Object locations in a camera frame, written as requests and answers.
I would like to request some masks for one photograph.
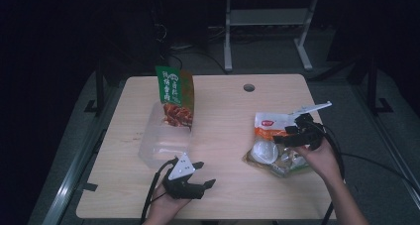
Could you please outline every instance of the floor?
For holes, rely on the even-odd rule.
[[[420,119],[400,96],[398,88],[388,75],[379,72],[377,97],[385,98],[394,112],[372,116],[366,108],[367,80],[365,79],[361,85],[350,85],[346,81],[352,69],[350,66],[326,80],[309,80],[337,63],[327,61],[328,50],[335,34],[334,29],[311,30],[309,33],[305,48],[314,66],[312,71],[303,69],[293,45],[293,39],[300,33],[299,28],[266,31],[275,32],[275,34],[256,34],[246,41],[233,41],[234,70],[229,72],[230,74],[298,73],[304,75],[308,79],[308,86],[315,103],[327,100],[333,102],[334,107],[331,110],[320,112],[320,114],[324,124],[333,129],[343,151],[395,169],[399,169],[398,162],[401,164],[400,158],[395,156],[398,154],[403,159],[403,164],[411,169],[414,177],[420,178],[420,161],[418,160]],[[217,30],[209,30],[209,32],[217,33]],[[209,41],[207,49],[190,46],[187,40],[184,43],[176,43],[177,50],[170,52],[168,64],[182,67],[192,74],[226,74],[227,72],[223,70],[223,39],[213,41],[210,38],[210,40],[212,41]],[[41,224],[44,221],[74,156],[79,152],[80,147],[89,141],[87,139],[91,138],[92,132],[100,135],[98,132],[106,130],[122,90],[124,90],[124,81],[119,87],[105,85],[106,107],[104,112],[96,117],[94,113],[84,112],[87,103],[95,99],[94,74],[87,80],[74,106],[49,178],[29,224]],[[74,211],[82,193],[80,187],[87,181],[94,159],[95,151],[81,174],[71,200],[63,210],[59,224],[139,224],[138,219],[80,219],[75,215]],[[344,160],[349,188],[371,224],[418,224],[420,206],[400,177],[366,161],[349,157]],[[222,222],[238,225],[272,224],[272,221]],[[170,224],[195,225],[201,222],[175,220]],[[279,221],[279,224],[309,225],[320,224],[320,221]],[[335,224],[335,221],[330,221],[329,224]]]

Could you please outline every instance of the table leg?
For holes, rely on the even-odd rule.
[[[300,37],[298,39],[294,40],[294,43],[295,43],[296,48],[297,48],[297,52],[299,53],[300,59],[302,60],[302,63],[303,63],[303,67],[306,70],[312,70],[312,64],[311,64],[311,61],[309,60],[309,57],[308,57],[308,54],[306,53],[305,48],[303,47],[303,44],[305,43],[306,36],[308,34],[308,31],[309,31],[309,27],[311,25],[312,18],[314,16],[315,7],[316,7],[317,2],[318,2],[318,0],[311,0],[311,4],[308,8],[308,12],[306,13],[306,17],[305,17],[305,20],[303,22],[302,34],[300,35]]]
[[[225,70],[232,71],[232,56],[231,56],[231,0],[226,1],[226,28],[225,28]]]
[[[99,61],[95,71],[96,77],[96,107],[94,107],[95,100],[90,100],[84,112],[96,113],[99,116],[104,107],[104,74],[102,72],[101,62]]]

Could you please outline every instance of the red logo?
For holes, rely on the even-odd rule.
[[[263,120],[262,121],[262,125],[263,126],[271,126],[271,125],[273,125],[274,124],[274,122],[272,122],[272,121],[270,121],[270,120]]]

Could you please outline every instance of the metal stand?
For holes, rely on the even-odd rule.
[[[393,112],[391,106],[386,99],[379,98],[382,107],[376,107],[376,79],[377,79],[377,65],[376,59],[373,57],[367,72],[367,107],[373,115],[377,113]]]
[[[99,61],[96,66],[96,107],[93,105],[95,104],[95,100],[90,100],[87,104],[84,112],[88,113],[96,113],[95,116],[99,116],[101,114],[102,109],[104,108],[104,74],[102,72],[101,62]]]
[[[303,30],[299,38],[295,39],[296,49],[299,52],[303,67],[312,70],[312,64],[303,45],[312,22],[318,0],[311,0],[309,8],[299,9],[249,9],[232,10],[231,0],[226,1],[226,36],[224,45],[225,70],[232,71],[232,55],[230,31],[231,26],[249,25],[302,25]]]

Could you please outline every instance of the white stand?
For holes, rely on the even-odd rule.
[[[311,25],[315,7],[318,0],[311,0],[309,8],[301,9],[250,9],[231,10],[231,0],[226,2],[226,36],[225,36],[225,70],[232,71],[232,55],[230,43],[231,26],[247,25],[302,25],[303,30],[298,39],[295,39],[296,49],[299,52],[303,67],[312,70],[312,64],[303,47]]]

